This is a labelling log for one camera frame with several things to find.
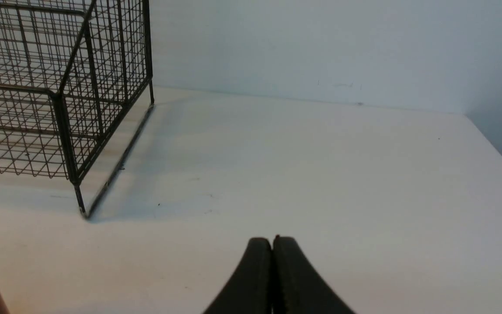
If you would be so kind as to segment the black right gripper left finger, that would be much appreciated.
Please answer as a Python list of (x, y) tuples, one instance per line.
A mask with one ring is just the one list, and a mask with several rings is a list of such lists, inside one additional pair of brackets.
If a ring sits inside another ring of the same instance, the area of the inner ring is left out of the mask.
[(252, 237), (233, 274), (204, 311), (206, 314), (270, 314), (272, 249)]

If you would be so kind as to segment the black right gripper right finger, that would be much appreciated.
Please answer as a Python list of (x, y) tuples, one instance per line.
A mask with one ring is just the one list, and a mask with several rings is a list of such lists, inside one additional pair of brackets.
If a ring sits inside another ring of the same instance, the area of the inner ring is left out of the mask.
[(315, 270), (293, 237), (273, 242), (275, 314), (353, 314)]

